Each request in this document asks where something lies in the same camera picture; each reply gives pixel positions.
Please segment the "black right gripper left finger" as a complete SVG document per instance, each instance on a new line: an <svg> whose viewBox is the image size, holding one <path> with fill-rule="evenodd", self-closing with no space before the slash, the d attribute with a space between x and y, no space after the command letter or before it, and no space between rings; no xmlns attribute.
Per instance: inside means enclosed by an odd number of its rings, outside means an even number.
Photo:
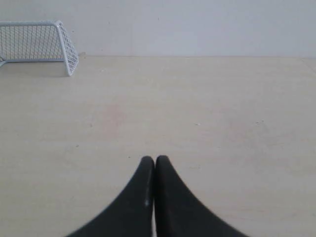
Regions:
<svg viewBox="0 0 316 237"><path fill-rule="evenodd" d="M151 237L155 164L142 157L121 193L70 237Z"/></svg>

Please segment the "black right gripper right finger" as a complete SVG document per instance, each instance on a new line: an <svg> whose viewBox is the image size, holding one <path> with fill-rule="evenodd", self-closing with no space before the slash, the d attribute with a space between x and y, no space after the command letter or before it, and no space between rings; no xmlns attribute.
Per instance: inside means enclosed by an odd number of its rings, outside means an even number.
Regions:
<svg viewBox="0 0 316 237"><path fill-rule="evenodd" d="M158 237L244 237L211 212L185 185L168 156L155 167L155 219Z"/></svg>

